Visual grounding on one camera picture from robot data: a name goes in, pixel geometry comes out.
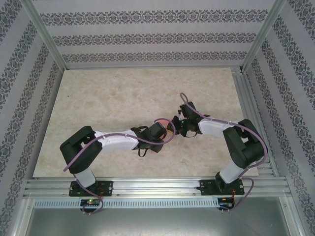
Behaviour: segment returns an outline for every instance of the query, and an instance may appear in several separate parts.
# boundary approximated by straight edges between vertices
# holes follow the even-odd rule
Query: enclosure
[[[0,235],[315,235],[314,5],[2,0]],[[221,212],[231,195],[200,189],[230,162],[223,139],[176,136],[145,157],[101,153],[91,169],[111,196],[83,215],[60,145],[86,125],[172,119],[181,92],[203,114],[249,119],[266,143],[244,203]]]

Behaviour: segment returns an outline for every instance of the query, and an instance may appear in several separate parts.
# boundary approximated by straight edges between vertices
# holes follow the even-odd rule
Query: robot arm
[[[192,102],[188,102],[188,104],[195,109]],[[180,108],[180,116],[174,116],[172,120],[175,124],[176,134],[186,137],[187,132],[192,131],[196,134],[215,135],[226,141],[232,160],[216,175],[216,185],[221,191],[237,180],[244,169],[264,155],[262,144],[250,132],[231,124],[202,118],[186,104],[181,105]],[[258,134],[250,120],[244,119],[237,123]],[[171,125],[168,125],[167,129],[172,131]]]
[[[152,145],[141,140],[161,143],[163,135],[166,135],[166,129],[159,122],[154,123],[151,127],[141,126],[115,133],[93,131],[90,126],[85,126],[66,140],[60,146],[60,150],[69,166],[83,149],[82,143],[88,144],[97,139],[69,167],[70,173],[74,174],[82,186],[87,188],[95,185],[96,179],[90,169],[90,164],[101,151],[150,149],[159,152],[163,145]]]

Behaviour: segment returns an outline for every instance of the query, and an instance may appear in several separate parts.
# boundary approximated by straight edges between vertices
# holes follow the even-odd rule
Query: black joint housing
[[[137,128],[131,128],[131,130],[136,134],[138,138],[154,142],[154,143],[162,143],[163,140],[160,138],[163,135],[166,135],[166,129],[160,122],[154,123],[152,126],[147,127],[147,126],[141,126]],[[139,141],[137,149],[150,149],[154,152],[159,152],[161,151],[163,145],[153,145],[153,144],[148,144],[143,141]]]
[[[188,104],[196,109],[193,102],[188,102]],[[181,105],[180,108],[181,109],[178,111],[178,113],[183,113],[185,119],[179,120],[178,116],[174,116],[174,118],[172,119],[172,123],[174,124],[176,129],[175,134],[181,134],[184,137],[187,136],[188,131],[195,132],[196,134],[201,134],[198,123],[203,118],[196,112],[194,112],[186,104]],[[173,127],[170,123],[167,125],[167,129],[174,132]]]
[[[79,153],[82,149],[82,143],[87,144],[95,138],[95,132],[90,126],[84,126],[63,144],[60,145],[60,151],[63,154],[67,164]],[[94,161],[96,156],[102,150],[102,143],[94,142],[79,156],[79,158],[69,168],[71,174],[77,174],[87,169]]]
[[[250,120],[244,119],[238,123],[259,135]],[[225,129],[223,135],[233,162],[242,169],[245,169],[254,161],[258,161],[264,155],[262,144],[246,130],[234,126]],[[243,142],[242,138],[247,138],[248,141]]]

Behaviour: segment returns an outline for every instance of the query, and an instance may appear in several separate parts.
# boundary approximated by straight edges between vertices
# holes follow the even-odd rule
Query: metal rail
[[[252,177],[254,188],[249,197],[287,197],[291,196],[285,177]],[[98,180],[113,181],[113,194],[109,198],[204,198],[199,187],[201,179],[214,179],[213,177],[190,178],[97,178]],[[73,199],[68,195],[73,178],[39,178],[30,179],[24,191],[24,199]],[[250,188],[251,182],[244,180],[245,192]]]

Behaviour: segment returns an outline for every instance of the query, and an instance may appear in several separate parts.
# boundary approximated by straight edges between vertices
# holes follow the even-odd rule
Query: decorative border pattern
[[[306,91],[306,96],[310,98],[312,107],[315,110],[315,81],[313,72],[310,71],[310,67],[308,66],[306,60],[304,60],[302,52],[296,45],[294,38],[284,24],[281,16],[276,19],[273,24],[273,29],[280,40],[304,91]]]
[[[257,58],[255,58],[252,62],[252,69],[253,69],[254,74],[256,76],[256,79],[258,81],[258,85],[259,85],[261,94],[263,96],[264,102],[266,104],[266,108],[267,108],[268,113],[269,113],[269,118],[272,121],[272,125],[274,127],[276,136],[278,138],[278,142],[279,142],[280,148],[282,150],[283,157],[286,161],[288,171],[291,174],[291,178],[293,179],[293,185],[296,188],[295,191],[298,194],[298,198],[299,198],[300,203],[301,203],[301,208],[303,209],[303,213],[307,218],[307,223],[310,224],[311,232],[313,234],[315,234],[315,218],[314,218],[315,209],[313,208],[313,204],[311,202],[311,197],[307,193],[307,188],[304,186],[305,181],[301,178],[299,166],[296,164],[296,160],[294,158],[294,154],[292,152],[290,142],[289,142],[289,140],[285,134],[285,130],[283,128],[281,119],[279,118],[279,113],[276,109],[274,100],[271,96],[271,93],[269,91],[266,80],[264,78],[264,74],[262,73],[262,70],[260,68],[260,65],[258,63]],[[254,98],[255,98],[255,102],[258,106],[257,99],[255,96],[254,96]]]
[[[309,0],[288,0],[311,39],[315,41],[315,7]]]
[[[292,92],[290,92],[289,85],[282,73],[278,61],[269,45],[269,42],[265,40],[261,45],[261,50],[268,62],[270,71],[274,77],[274,80],[279,89],[279,93],[283,99],[287,113],[290,115],[291,122],[295,127],[294,130],[297,133],[297,137],[300,139],[303,151],[308,157],[308,163],[312,167],[311,170],[315,171],[315,143],[311,140],[312,136],[309,134],[308,128],[305,126],[300,110],[298,109],[297,103],[293,98]]]
[[[256,33],[148,33],[54,36],[60,46],[160,44],[160,43],[252,43]]]
[[[26,144],[24,145],[23,151],[21,153],[20,161],[15,171],[15,177],[12,179],[12,184],[10,186],[10,192],[8,192],[8,197],[4,201],[4,208],[0,215],[0,235],[5,235],[8,228],[9,222],[11,221],[14,207],[18,201],[18,195],[21,190],[21,185],[23,183],[24,176],[27,171],[27,166],[29,164],[30,158],[32,156],[34,144],[36,143],[36,138],[39,132],[39,128],[44,118],[45,110],[49,101],[51,91],[53,89],[56,76],[58,74],[59,68],[54,62],[50,70],[43,94],[40,98],[36,114],[33,119],[33,123],[30,128],[30,132],[26,139]]]
[[[37,30],[33,23],[30,21],[23,32],[23,36],[19,40],[17,47],[14,49],[14,53],[1,74],[0,78],[0,110],[3,108],[3,104],[6,102],[9,92],[11,91],[11,86],[16,80],[18,72],[25,60],[27,53],[37,35]]]
[[[247,52],[158,52],[64,54],[70,62],[160,61],[160,60],[243,60]]]
[[[110,11],[40,14],[46,26],[188,23],[263,22],[268,10],[168,10]]]
[[[5,38],[21,9],[22,5],[19,0],[7,0],[4,3],[0,10],[0,42]]]
[[[23,89],[19,105],[14,111],[14,116],[10,121],[10,127],[7,129],[7,133],[4,135],[2,146],[0,147],[0,177],[3,176],[3,172],[6,168],[6,163],[9,161],[13,145],[16,142],[16,138],[19,135],[21,125],[25,118],[27,109],[29,108],[30,101],[33,97],[36,89],[37,82],[40,74],[43,71],[44,65],[49,55],[49,50],[45,44],[41,47],[41,50],[34,63],[31,74],[28,78],[25,88]]]

